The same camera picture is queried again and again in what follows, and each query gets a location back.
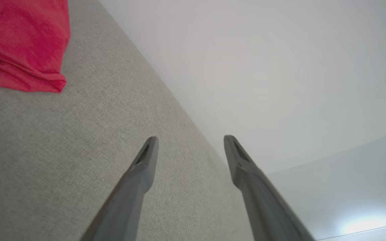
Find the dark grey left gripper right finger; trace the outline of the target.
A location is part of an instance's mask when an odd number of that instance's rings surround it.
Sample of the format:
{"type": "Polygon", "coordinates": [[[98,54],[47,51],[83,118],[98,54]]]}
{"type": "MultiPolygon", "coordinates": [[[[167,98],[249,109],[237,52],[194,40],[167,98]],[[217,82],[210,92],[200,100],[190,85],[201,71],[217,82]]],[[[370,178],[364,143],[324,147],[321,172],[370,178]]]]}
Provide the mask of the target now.
{"type": "Polygon", "coordinates": [[[312,241],[313,236],[232,135],[224,150],[234,185],[241,191],[256,241],[312,241]]]}

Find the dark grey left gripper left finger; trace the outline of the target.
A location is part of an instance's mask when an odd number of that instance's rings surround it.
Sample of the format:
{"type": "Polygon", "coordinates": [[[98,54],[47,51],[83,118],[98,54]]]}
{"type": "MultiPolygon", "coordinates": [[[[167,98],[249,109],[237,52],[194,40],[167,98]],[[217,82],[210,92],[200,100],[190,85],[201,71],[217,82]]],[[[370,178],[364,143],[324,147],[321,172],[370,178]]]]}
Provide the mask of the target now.
{"type": "Polygon", "coordinates": [[[154,182],[158,151],[158,137],[149,137],[92,220],[81,240],[136,240],[144,196],[154,182]]]}

